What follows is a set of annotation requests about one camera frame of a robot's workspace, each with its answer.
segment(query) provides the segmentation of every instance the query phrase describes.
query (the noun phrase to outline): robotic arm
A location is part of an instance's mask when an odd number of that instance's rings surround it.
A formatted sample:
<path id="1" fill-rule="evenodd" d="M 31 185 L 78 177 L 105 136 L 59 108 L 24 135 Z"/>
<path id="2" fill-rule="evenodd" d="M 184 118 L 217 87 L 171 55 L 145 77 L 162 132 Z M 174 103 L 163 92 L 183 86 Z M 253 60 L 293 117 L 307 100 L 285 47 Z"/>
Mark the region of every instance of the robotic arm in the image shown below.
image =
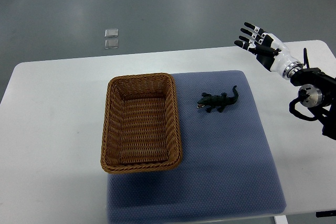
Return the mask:
<path id="1" fill-rule="evenodd" d="M 336 140 L 336 79 L 327 76 L 319 68 L 310 68 L 306 48 L 304 63 L 293 58 L 289 49 L 275 35 L 250 23 L 244 23 L 250 30 L 241 31 L 250 38 L 240 36 L 235 44 L 257 56 L 257 60 L 271 72 L 278 72 L 294 86 L 301 86 L 298 97 L 289 104 L 289 112 L 306 120 L 319 120 L 323 124 L 322 135 Z M 300 102 L 314 115 L 308 117 L 295 109 Z"/>

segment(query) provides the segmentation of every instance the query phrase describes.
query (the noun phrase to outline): robot finger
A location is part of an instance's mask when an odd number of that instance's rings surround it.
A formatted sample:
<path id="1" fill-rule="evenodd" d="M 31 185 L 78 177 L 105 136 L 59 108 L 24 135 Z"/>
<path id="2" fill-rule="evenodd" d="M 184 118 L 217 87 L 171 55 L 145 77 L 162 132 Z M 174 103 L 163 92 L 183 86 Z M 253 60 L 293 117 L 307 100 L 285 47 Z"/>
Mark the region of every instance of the robot finger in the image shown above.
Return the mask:
<path id="1" fill-rule="evenodd" d="M 240 36 L 239 39 L 242 40 L 242 41 L 245 41 L 247 43 L 257 43 L 258 44 L 258 42 L 254 41 L 252 39 L 248 39 L 248 38 L 246 38 L 244 36 Z"/>
<path id="2" fill-rule="evenodd" d="M 264 38 L 267 35 L 267 32 L 265 32 L 262 28 L 257 27 L 255 25 L 252 25 L 250 23 L 245 22 L 244 25 L 253 31 L 255 31 L 257 34 L 259 34 L 262 38 Z"/>
<path id="3" fill-rule="evenodd" d="M 272 47 L 272 42 L 274 40 L 272 39 L 272 37 L 270 37 L 268 34 L 264 37 L 264 39 L 262 39 L 262 45 L 266 46 L 266 47 Z"/>
<path id="4" fill-rule="evenodd" d="M 236 40 L 235 45 L 251 52 L 254 55 L 262 55 L 267 57 L 274 57 L 279 54 L 279 50 L 274 50 L 273 48 L 262 46 L 254 43 L 247 43 L 245 41 Z"/>
<path id="5" fill-rule="evenodd" d="M 259 44 L 263 43 L 264 41 L 264 39 L 259 34 L 252 33 L 251 31 L 244 28 L 241 28 L 240 31 L 242 31 L 244 34 L 247 34 L 248 36 L 251 36 L 251 38 L 256 40 Z"/>

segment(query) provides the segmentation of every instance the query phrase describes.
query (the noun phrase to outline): crocodile tail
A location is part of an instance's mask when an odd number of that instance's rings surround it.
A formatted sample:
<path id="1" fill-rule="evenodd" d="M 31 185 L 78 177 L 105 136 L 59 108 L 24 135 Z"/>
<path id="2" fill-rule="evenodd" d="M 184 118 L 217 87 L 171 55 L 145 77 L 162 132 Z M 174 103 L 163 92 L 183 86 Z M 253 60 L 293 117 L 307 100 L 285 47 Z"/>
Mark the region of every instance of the crocodile tail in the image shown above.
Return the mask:
<path id="1" fill-rule="evenodd" d="M 238 94 L 238 91 L 236 90 L 236 87 L 237 87 L 237 85 L 235 85 L 232 88 L 232 91 L 233 91 L 233 94 L 234 94 L 234 96 L 232 97 L 232 102 L 236 102 L 238 100 L 238 97 L 239 97 L 239 94 Z"/>

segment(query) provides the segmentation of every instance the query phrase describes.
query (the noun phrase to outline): silver metal joint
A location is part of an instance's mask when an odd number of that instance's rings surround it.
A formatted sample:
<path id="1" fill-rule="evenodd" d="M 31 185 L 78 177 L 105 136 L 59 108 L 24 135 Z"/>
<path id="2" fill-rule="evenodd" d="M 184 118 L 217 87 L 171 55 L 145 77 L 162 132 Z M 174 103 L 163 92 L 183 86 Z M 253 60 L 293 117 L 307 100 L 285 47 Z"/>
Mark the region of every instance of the silver metal joint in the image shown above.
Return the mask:
<path id="1" fill-rule="evenodd" d="M 305 90 L 306 94 L 309 95 L 305 100 L 301 102 L 301 104 L 307 108 L 312 108 L 318 106 L 323 101 L 322 91 L 315 87 L 312 84 L 303 85 L 299 91 Z"/>
<path id="2" fill-rule="evenodd" d="M 303 68 L 302 63 L 294 61 L 284 69 L 284 71 L 282 72 L 282 77 L 286 80 L 289 80 L 293 76 L 293 74 L 295 74 L 302 68 Z"/>

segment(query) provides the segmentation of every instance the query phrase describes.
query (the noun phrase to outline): wicker basket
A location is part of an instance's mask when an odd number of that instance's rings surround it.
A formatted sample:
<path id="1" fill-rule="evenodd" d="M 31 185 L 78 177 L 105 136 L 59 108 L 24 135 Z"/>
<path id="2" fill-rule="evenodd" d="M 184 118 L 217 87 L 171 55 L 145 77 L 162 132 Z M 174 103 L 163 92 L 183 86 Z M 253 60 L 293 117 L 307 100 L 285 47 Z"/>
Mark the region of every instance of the wicker basket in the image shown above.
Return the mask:
<path id="1" fill-rule="evenodd" d="M 178 120 L 170 74 L 113 78 L 107 88 L 101 167 L 114 174 L 175 168 L 182 160 Z"/>

